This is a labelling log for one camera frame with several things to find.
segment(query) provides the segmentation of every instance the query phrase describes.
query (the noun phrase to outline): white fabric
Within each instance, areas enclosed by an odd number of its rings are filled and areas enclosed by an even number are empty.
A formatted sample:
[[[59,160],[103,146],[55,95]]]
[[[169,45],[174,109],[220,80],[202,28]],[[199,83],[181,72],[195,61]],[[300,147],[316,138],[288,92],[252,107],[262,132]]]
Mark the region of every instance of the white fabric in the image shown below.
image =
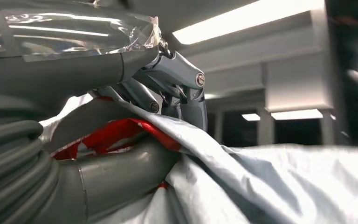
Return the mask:
[[[71,97],[67,100],[67,103],[65,104],[64,108],[61,110],[61,112],[52,118],[49,118],[47,120],[40,121],[39,123],[43,127],[47,127],[54,122],[61,120],[63,117],[67,116],[70,112],[72,112],[74,109],[80,107],[83,104],[86,104],[92,100],[92,96],[89,94],[85,94],[79,97]]]
[[[358,224],[358,148],[228,148],[186,122],[121,104],[196,158],[183,154],[168,190],[98,224]]]

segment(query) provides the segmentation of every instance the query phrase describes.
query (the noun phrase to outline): fluorescent light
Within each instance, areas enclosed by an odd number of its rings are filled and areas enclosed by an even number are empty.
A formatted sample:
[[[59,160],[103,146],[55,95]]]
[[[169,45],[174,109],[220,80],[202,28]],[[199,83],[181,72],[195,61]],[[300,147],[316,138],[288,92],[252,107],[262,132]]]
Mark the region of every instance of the fluorescent light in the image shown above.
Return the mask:
[[[320,119],[323,117],[321,112],[319,112],[317,109],[272,113],[271,116],[275,120]],[[242,117],[247,121],[260,120],[260,116],[255,113],[243,114]]]
[[[322,8],[323,0],[259,0],[173,32],[182,44],[193,44]]]
[[[247,121],[256,121],[256,120],[260,120],[260,116],[255,114],[255,113],[251,113],[251,114],[243,114],[242,117],[247,120]]]
[[[320,119],[320,118],[323,118],[323,115],[317,109],[272,113],[271,116],[275,120],[298,120],[298,119]]]

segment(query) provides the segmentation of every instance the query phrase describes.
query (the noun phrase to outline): gray pipe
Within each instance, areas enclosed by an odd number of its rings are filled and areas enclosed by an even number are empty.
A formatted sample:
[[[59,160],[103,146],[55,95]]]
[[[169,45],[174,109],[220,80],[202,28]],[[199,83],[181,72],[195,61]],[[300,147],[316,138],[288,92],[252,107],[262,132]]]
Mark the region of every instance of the gray pipe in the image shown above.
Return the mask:
[[[178,159],[147,137],[127,153],[55,161],[41,133],[36,121],[0,125],[0,224],[84,224],[147,194]]]

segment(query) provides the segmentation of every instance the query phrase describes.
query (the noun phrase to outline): wall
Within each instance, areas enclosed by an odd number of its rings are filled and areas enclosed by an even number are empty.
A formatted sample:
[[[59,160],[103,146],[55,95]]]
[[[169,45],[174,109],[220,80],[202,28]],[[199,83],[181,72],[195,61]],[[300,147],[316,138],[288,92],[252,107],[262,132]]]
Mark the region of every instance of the wall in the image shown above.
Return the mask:
[[[266,108],[333,107],[311,12],[208,40],[181,53],[207,77],[206,93],[266,90]]]

